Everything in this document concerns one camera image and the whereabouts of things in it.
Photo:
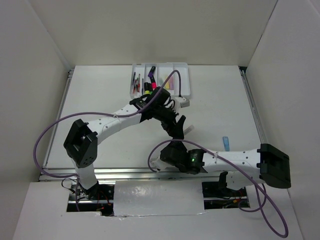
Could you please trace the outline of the orange pastel long highlighter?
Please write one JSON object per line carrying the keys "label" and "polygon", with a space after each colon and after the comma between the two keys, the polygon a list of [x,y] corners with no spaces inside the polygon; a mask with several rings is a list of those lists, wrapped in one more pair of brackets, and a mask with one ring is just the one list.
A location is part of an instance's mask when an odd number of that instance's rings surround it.
{"label": "orange pastel long highlighter", "polygon": [[187,135],[187,134],[190,133],[194,128],[195,128],[195,127],[194,127],[193,125],[190,125],[189,127],[187,127],[187,128],[183,131],[183,133],[184,133],[185,135]]}

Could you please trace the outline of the black purple-capped highlighter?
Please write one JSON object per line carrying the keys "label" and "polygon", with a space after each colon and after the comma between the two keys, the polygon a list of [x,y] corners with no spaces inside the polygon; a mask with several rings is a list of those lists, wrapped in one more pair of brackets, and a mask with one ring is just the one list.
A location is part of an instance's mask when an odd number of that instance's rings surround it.
{"label": "black purple-capped highlighter", "polygon": [[154,72],[156,70],[156,67],[155,66],[152,66],[149,73],[148,73],[148,77],[151,78],[153,75],[154,75]]}

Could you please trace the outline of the blue pastel highlighter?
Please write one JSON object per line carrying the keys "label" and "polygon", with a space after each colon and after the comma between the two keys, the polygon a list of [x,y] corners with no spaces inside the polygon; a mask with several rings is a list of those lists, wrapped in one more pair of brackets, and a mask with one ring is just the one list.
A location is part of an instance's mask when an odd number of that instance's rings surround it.
{"label": "blue pastel highlighter", "polygon": [[230,151],[230,143],[229,143],[229,138],[227,136],[222,137],[223,145],[224,145],[224,150],[226,152]]}

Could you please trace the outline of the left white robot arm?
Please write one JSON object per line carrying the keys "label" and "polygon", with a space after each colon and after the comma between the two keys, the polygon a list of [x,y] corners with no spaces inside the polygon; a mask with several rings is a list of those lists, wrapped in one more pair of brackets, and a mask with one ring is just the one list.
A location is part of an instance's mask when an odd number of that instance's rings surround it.
{"label": "left white robot arm", "polygon": [[151,94],[132,99],[111,116],[89,122],[73,122],[64,141],[67,155],[72,159],[78,176],[81,194],[92,200],[100,193],[93,162],[98,156],[98,145],[111,135],[145,120],[156,119],[170,137],[184,138],[185,116],[176,119],[179,109],[188,107],[190,101],[182,96],[171,98],[170,93],[157,87]]}

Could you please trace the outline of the purple gel pen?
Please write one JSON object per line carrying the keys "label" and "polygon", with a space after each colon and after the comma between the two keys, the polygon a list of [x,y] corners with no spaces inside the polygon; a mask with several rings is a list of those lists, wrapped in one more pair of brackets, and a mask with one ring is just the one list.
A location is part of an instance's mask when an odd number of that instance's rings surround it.
{"label": "purple gel pen", "polygon": [[132,86],[134,86],[135,83],[135,77],[136,77],[136,72],[133,73],[133,77],[132,77]]}

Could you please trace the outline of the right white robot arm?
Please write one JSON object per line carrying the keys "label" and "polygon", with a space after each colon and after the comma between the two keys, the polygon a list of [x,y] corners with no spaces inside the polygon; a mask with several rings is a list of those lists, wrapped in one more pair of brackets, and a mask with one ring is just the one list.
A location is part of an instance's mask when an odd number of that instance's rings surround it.
{"label": "right white robot arm", "polygon": [[152,166],[159,171],[175,167],[191,175],[218,172],[218,190],[223,196],[254,184],[276,189],[292,186],[289,156],[268,143],[252,150],[213,151],[188,150],[181,141],[173,141],[160,152]]}

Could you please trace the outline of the black pink-capped highlighter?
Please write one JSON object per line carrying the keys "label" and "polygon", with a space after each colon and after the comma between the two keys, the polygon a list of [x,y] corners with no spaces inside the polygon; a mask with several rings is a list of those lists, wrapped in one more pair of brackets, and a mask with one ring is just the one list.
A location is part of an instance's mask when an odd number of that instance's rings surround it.
{"label": "black pink-capped highlighter", "polygon": [[151,87],[154,90],[157,87],[157,83],[153,75],[150,77],[150,82],[151,82]]}

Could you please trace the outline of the black yellow-capped highlighter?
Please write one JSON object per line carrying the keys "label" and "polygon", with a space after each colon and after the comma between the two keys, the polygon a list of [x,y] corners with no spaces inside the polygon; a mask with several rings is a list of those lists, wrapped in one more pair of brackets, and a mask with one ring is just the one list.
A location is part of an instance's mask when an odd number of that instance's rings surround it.
{"label": "black yellow-capped highlighter", "polygon": [[148,82],[144,83],[143,89],[144,89],[144,94],[145,95],[149,95],[150,94],[150,88],[149,88],[149,83]]}

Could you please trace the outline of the pink pastel highlighter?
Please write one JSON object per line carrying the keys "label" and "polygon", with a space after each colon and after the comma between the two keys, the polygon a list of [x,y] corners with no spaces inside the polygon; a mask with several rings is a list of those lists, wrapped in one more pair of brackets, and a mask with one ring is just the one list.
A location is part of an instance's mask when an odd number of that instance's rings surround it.
{"label": "pink pastel highlighter", "polygon": [[172,76],[168,80],[168,89],[174,90],[174,78]]}

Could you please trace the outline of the red gel pen with grip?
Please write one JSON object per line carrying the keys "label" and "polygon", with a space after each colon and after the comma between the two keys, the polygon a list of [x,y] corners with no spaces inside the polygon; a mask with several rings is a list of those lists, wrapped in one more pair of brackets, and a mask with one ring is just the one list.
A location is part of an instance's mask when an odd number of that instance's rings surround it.
{"label": "red gel pen with grip", "polygon": [[135,84],[134,84],[134,87],[133,87],[133,92],[132,92],[134,95],[135,95],[136,92],[137,92],[137,88],[138,88],[138,84],[135,83]]}

